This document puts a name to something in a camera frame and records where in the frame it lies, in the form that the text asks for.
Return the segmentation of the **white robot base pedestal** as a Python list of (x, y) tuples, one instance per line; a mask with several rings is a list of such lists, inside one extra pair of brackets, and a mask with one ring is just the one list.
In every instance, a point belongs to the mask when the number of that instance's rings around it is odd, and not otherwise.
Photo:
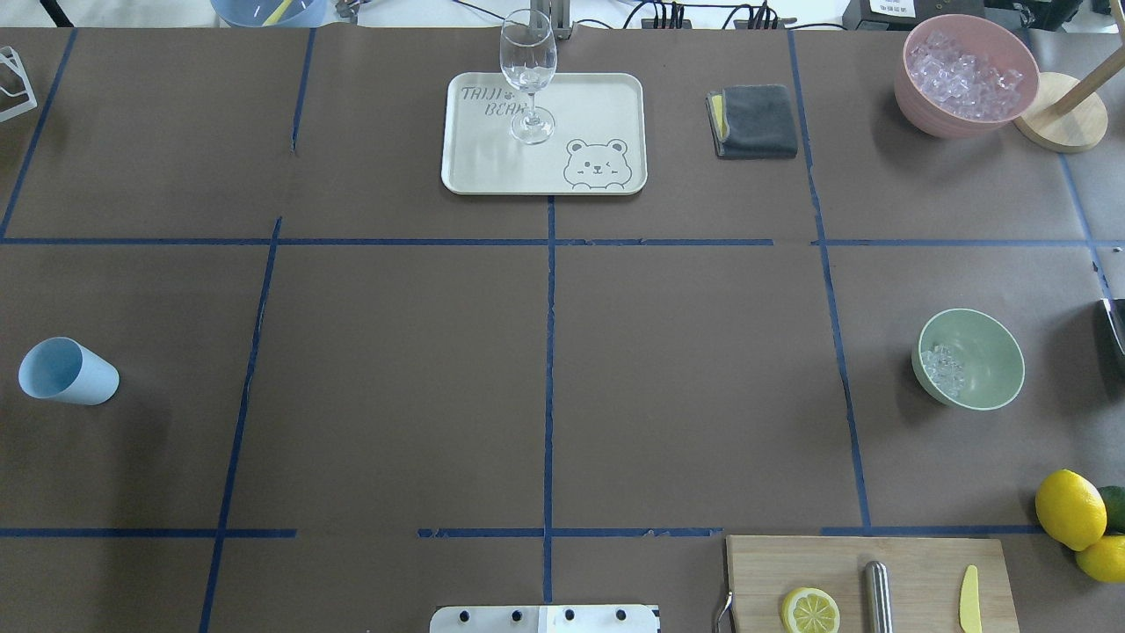
[(644, 604), (447, 606), (430, 632), (659, 632), (657, 608)]

